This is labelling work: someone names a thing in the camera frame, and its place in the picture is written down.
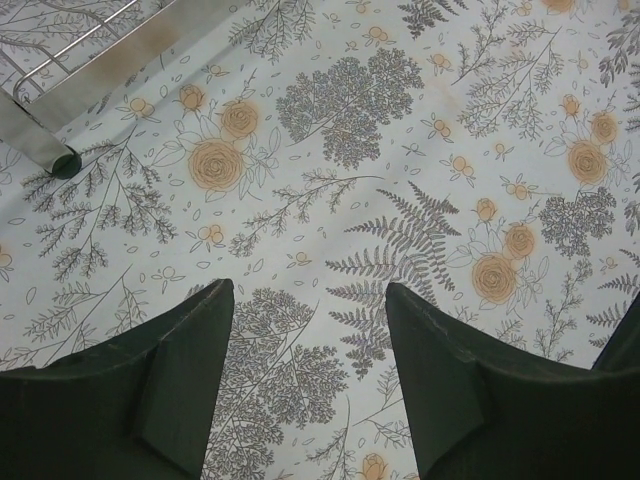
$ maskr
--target branch print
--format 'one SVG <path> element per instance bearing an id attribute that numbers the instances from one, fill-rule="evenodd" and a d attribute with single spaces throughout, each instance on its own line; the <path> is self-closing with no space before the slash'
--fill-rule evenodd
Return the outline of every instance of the branch print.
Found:
<path id="1" fill-rule="evenodd" d="M 534 26 L 525 24 L 522 28 L 534 29 Z M 553 50 L 552 45 L 560 30 L 551 32 L 535 26 L 533 36 L 548 37 L 538 54 L 516 48 L 524 45 L 523 31 L 509 30 L 513 53 L 495 63 L 502 73 L 483 74 L 480 81 L 469 89 L 470 100 L 458 116 L 458 121 L 475 138 L 497 132 L 500 121 L 511 129 L 519 130 L 520 138 L 535 140 L 540 136 L 542 117 L 538 109 L 538 95 L 549 92 L 553 79 L 562 73 L 564 66 L 562 57 Z"/>
<path id="2" fill-rule="evenodd" d="M 367 65 L 346 57 L 327 73 L 300 73 L 276 108 L 282 126 L 300 143 L 317 132 L 324 137 L 327 160 L 357 169 L 364 158 L 380 156 L 378 124 L 411 113 L 406 90 L 424 88 L 420 68 L 404 51 L 378 49 Z"/>
<path id="3" fill-rule="evenodd" d="M 447 200 L 435 200 L 409 182 L 415 203 L 388 192 L 378 192 L 391 200 L 399 215 L 383 216 L 346 230 L 347 233 L 369 233 L 383 240 L 384 247 L 373 251 L 365 248 L 341 261 L 328 261 L 334 272 L 360 277 L 360 281 L 329 288 L 332 295 L 361 305 L 349 312 L 331 312 L 340 323 L 357 333 L 340 340 L 352 347 L 347 357 L 352 360 L 359 379 L 367 375 L 373 361 L 386 358 L 391 339 L 386 327 L 384 294 L 388 282 L 402 282 L 430 303 L 437 305 L 435 285 L 453 291 L 454 285 L 445 266 L 444 239 L 458 236 L 445 215 L 458 213 Z"/>
<path id="4" fill-rule="evenodd" d="M 236 257 L 248 257 L 253 253 L 262 237 L 260 232 L 279 237 L 287 230 L 287 218 L 293 216 L 299 223 L 309 223 L 309 208 L 320 200 L 325 193 L 330 192 L 327 203 L 331 213 L 336 213 L 345 193 L 355 188 L 358 180 L 381 179 L 381 177 L 360 176 L 338 178 L 335 170 L 321 169 L 303 173 L 304 190 L 294 190 L 290 186 L 274 190 L 274 196 L 287 202 L 286 205 L 274 213 L 257 213 L 253 218 L 244 222 L 251 233 L 238 233 L 231 241 L 229 251 Z"/>
<path id="5" fill-rule="evenodd" d="M 471 31 L 476 36 L 473 56 L 468 47 L 462 42 L 458 43 L 461 62 L 458 69 L 458 79 L 453 82 L 453 85 L 471 72 L 475 75 L 481 75 L 495 66 L 496 59 L 491 55 L 491 48 L 498 47 L 505 41 L 505 37 L 496 34 L 496 29 L 508 11 L 508 7 L 500 5 L 500 1 L 492 0 L 491 9 L 483 8 L 480 14 L 483 24 L 471 27 Z"/>
<path id="6" fill-rule="evenodd" d="M 577 293 L 578 285 L 591 277 L 593 269 L 588 260 L 578 260 L 574 272 L 568 272 L 562 283 L 562 300 L 560 306 L 555 306 L 551 300 L 545 304 L 544 315 L 549 322 L 549 328 L 536 329 L 536 337 L 533 348 L 538 350 L 544 358 L 553 359 L 556 362 L 566 362 L 573 355 L 573 350 L 561 348 L 558 350 L 560 340 L 568 330 L 575 330 L 578 324 L 571 316 L 566 317 L 569 310 L 578 308 L 584 300 Z"/>
<path id="7" fill-rule="evenodd" d="M 147 302 L 141 296 L 146 291 L 133 290 L 127 285 L 125 277 L 129 268 L 101 292 L 94 292 L 87 283 L 80 282 L 69 284 L 56 292 L 52 298 L 53 304 L 38 318 L 32 319 L 24 333 L 25 337 L 40 346 L 8 349 L 0 357 L 0 370 L 31 365 L 45 367 L 65 354 L 100 343 L 99 339 L 105 335 L 115 336 L 142 323 L 147 316 L 143 310 Z M 104 307 L 103 303 L 108 298 L 117 301 L 117 308 L 113 309 L 115 326 L 105 322 L 103 317 L 100 321 L 92 321 L 93 313 L 98 307 Z M 96 333 L 98 328 L 104 326 L 109 328 Z"/>
<path id="8" fill-rule="evenodd" d="M 297 343 L 314 314 L 270 288 L 236 305 L 202 478 L 264 480 L 283 425 L 333 418 L 333 401 L 347 387 L 336 349 Z"/>
<path id="9" fill-rule="evenodd" d="M 58 182 L 41 172 L 22 182 L 33 211 L 50 216 L 51 222 L 36 233 L 44 244 L 40 257 L 59 251 L 53 261 L 55 280 L 66 281 L 78 268 L 81 276 L 91 278 L 107 267 L 99 238 L 110 228 L 120 227 L 132 237 L 155 234 L 161 244 L 178 235 L 168 218 L 171 208 L 156 189 L 160 175 L 129 148 L 134 132 L 120 143 L 90 148 L 85 154 L 94 153 L 96 159 L 73 179 Z"/>
<path id="10" fill-rule="evenodd" d="M 258 14 L 243 18 L 231 27 L 233 45 L 244 44 L 251 53 L 277 62 L 293 42 L 302 44 L 311 38 L 315 24 L 313 0 L 249 0 Z"/>

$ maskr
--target orange rose print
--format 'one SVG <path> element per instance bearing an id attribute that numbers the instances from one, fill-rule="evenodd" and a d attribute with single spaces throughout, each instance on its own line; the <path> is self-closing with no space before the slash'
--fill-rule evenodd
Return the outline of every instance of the orange rose print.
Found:
<path id="1" fill-rule="evenodd" d="M 478 200 L 478 204 L 476 205 L 476 212 L 478 213 L 478 218 L 483 222 L 489 222 L 496 214 L 498 209 L 494 205 L 494 203 L 488 198 L 481 198 Z"/>
<path id="2" fill-rule="evenodd" d="M 367 455 L 362 461 L 362 472 L 360 475 L 363 480 L 382 480 L 385 478 L 387 466 L 380 455 L 372 453 Z"/>
<path id="3" fill-rule="evenodd" d="M 569 168 L 581 183 L 597 185 L 607 174 L 607 159 L 593 143 L 577 142 L 569 151 Z"/>
<path id="4" fill-rule="evenodd" d="M 618 124 L 608 113 L 596 113 L 591 120 L 591 133 L 596 143 L 611 143 L 618 135 Z"/>
<path id="5" fill-rule="evenodd" d="M 505 246 L 514 259 L 520 260 L 533 251 L 535 246 L 533 232 L 526 225 L 511 227 L 505 237 Z"/>
<path id="6" fill-rule="evenodd" d="M 542 0 L 552 12 L 564 13 L 573 8 L 575 0 Z"/>
<path id="7" fill-rule="evenodd" d="M 502 305 L 516 289 L 516 273 L 502 255 L 485 255 L 471 272 L 476 293 L 488 302 Z"/>
<path id="8" fill-rule="evenodd" d="M 567 117 L 575 117 L 580 111 L 580 102 L 573 95 L 565 95 L 562 99 L 562 107 Z"/>
<path id="9" fill-rule="evenodd" d="M 180 103 L 185 111 L 195 112 L 204 104 L 204 93 L 195 85 L 185 85 L 180 89 Z"/>
<path id="10" fill-rule="evenodd" d="M 258 114 L 245 102 L 234 103 L 222 114 L 222 126 L 234 137 L 244 138 L 258 126 Z"/>
<path id="11" fill-rule="evenodd" d="M 230 143 L 210 140 L 200 143 L 189 158 L 189 172 L 201 188 L 228 192 L 244 173 L 242 155 Z"/>

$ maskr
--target floral tablecloth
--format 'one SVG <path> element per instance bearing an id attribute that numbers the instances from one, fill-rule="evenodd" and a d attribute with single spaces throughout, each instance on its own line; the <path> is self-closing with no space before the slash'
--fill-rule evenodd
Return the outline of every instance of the floral tablecloth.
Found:
<path id="1" fill-rule="evenodd" d="M 238 2 L 59 133 L 76 178 L 0 145 L 0 368 L 229 277 L 203 478 L 415 479 L 389 281 L 587 368 L 640 290 L 638 7 Z"/>

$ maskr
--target wire rack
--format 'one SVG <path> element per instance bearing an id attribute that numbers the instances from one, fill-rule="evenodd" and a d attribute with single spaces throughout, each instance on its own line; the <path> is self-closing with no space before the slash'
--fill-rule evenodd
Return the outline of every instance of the wire rack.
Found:
<path id="1" fill-rule="evenodd" d="M 51 134 L 233 0 L 0 0 L 0 139 L 51 171 Z"/>

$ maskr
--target fern print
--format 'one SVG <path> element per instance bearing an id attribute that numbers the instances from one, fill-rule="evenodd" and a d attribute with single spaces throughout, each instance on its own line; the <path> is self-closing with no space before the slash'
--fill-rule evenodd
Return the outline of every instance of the fern print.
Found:
<path id="1" fill-rule="evenodd" d="M 403 50 L 380 48 L 366 65 L 345 57 L 326 73 L 300 73 L 276 108 L 295 143 L 320 132 L 326 159 L 357 169 L 364 158 L 380 156 L 378 124 L 411 113 L 409 88 L 424 88 L 417 63 Z"/>
<path id="2" fill-rule="evenodd" d="M 521 28 L 533 30 L 534 37 L 544 35 L 544 46 L 537 54 L 525 52 L 518 47 L 524 45 L 523 30 L 509 30 L 514 48 L 511 54 L 495 61 L 501 73 L 483 74 L 479 82 L 472 84 L 468 91 L 470 100 L 458 116 L 458 121 L 475 138 L 497 132 L 500 122 L 518 130 L 522 139 L 533 141 L 540 137 L 542 117 L 538 95 L 551 90 L 553 80 L 564 67 L 564 60 L 553 47 L 560 29 L 548 31 L 537 24 Z"/>
<path id="3" fill-rule="evenodd" d="M 427 28 L 436 26 L 436 22 L 448 22 L 448 16 L 458 15 L 458 11 L 468 10 L 468 0 L 411 0 L 411 3 L 398 5 L 408 15 L 402 17 L 415 40 Z"/>
<path id="4" fill-rule="evenodd" d="M 622 27 L 610 32 L 607 42 L 614 53 L 600 60 L 600 82 L 605 87 L 627 70 L 629 56 L 640 53 L 640 9 L 635 8 L 622 17 Z"/>
<path id="5" fill-rule="evenodd" d="M 298 338 L 315 310 L 284 291 L 253 291 L 235 307 L 203 477 L 264 480 L 283 425 L 328 423 L 346 372 L 336 349 Z"/>
<path id="6" fill-rule="evenodd" d="M 249 0 L 258 14 L 253 20 L 235 22 L 229 33 L 233 45 L 277 62 L 294 42 L 311 38 L 315 11 L 311 0 Z"/>
<path id="7" fill-rule="evenodd" d="M 562 300 L 560 306 L 555 306 L 550 300 L 546 301 L 545 317 L 549 323 L 548 328 L 537 328 L 533 342 L 533 348 L 544 358 L 553 359 L 556 362 L 566 362 L 573 355 L 573 350 L 560 348 L 560 340 L 569 331 L 578 328 L 578 324 L 571 316 L 567 316 L 569 310 L 582 305 L 583 297 L 577 293 L 579 285 L 591 277 L 593 269 L 588 260 L 578 260 L 573 272 L 565 275 L 562 283 Z"/>
<path id="8" fill-rule="evenodd" d="M 629 260 L 631 260 L 636 269 L 640 269 L 640 256 L 634 252 L 630 252 L 629 250 L 620 249 L 624 255 L 626 255 Z M 624 293 L 627 298 L 630 298 L 631 301 L 628 302 L 624 300 L 622 304 L 614 303 L 612 306 L 607 307 L 606 310 L 598 313 L 596 315 L 587 315 L 587 320 L 589 323 L 596 325 L 598 327 L 607 328 L 609 330 L 615 329 L 622 320 L 622 317 L 627 313 L 631 302 L 640 294 L 640 274 L 630 275 L 628 273 L 620 275 L 613 280 L 610 280 L 606 283 L 603 283 L 598 287 L 600 290 L 619 290 Z M 611 334 L 600 337 L 596 340 L 589 340 L 589 343 L 597 348 L 603 348 L 606 344 Z"/>
<path id="9" fill-rule="evenodd" d="M 160 175 L 129 148 L 134 131 L 120 143 L 90 148 L 85 153 L 96 154 L 96 159 L 73 179 L 58 182 L 41 172 L 22 182 L 33 211 L 49 214 L 51 222 L 38 226 L 36 233 L 44 244 L 40 257 L 59 252 L 53 261 L 56 281 L 66 281 L 78 268 L 81 276 L 91 278 L 107 267 L 99 237 L 110 228 L 132 237 L 155 234 L 161 244 L 178 235 L 168 219 L 171 208 L 155 188 Z"/>
<path id="10" fill-rule="evenodd" d="M 292 187 L 274 190 L 274 196 L 285 201 L 286 204 L 273 213 L 257 213 L 253 218 L 244 222 L 251 233 L 238 233 L 231 241 L 229 251 L 236 257 L 251 256 L 256 245 L 262 239 L 260 233 L 271 230 L 271 235 L 280 237 L 287 230 L 287 218 L 293 217 L 298 223 L 309 223 L 309 209 L 326 193 L 329 193 L 327 204 L 329 211 L 336 213 L 342 197 L 354 189 L 356 183 L 362 179 L 381 179 L 381 177 L 360 176 L 338 178 L 335 170 L 322 169 L 304 173 L 302 179 L 306 188 L 294 190 Z"/>
<path id="11" fill-rule="evenodd" d="M 378 190 L 399 211 L 397 217 L 379 217 L 346 230 L 374 235 L 384 242 L 383 247 L 326 262 L 334 272 L 360 278 L 346 286 L 328 289 L 336 297 L 361 305 L 355 311 L 330 313 L 338 322 L 357 330 L 340 340 L 352 347 L 347 357 L 359 379 L 365 377 L 374 361 L 384 360 L 386 351 L 391 349 L 384 314 L 385 289 L 390 281 L 406 284 L 434 305 L 437 305 L 436 285 L 447 291 L 455 288 L 445 266 L 444 239 L 460 235 L 445 218 L 458 213 L 458 209 L 448 200 L 429 197 L 414 183 L 409 185 L 415 203 Z"/>

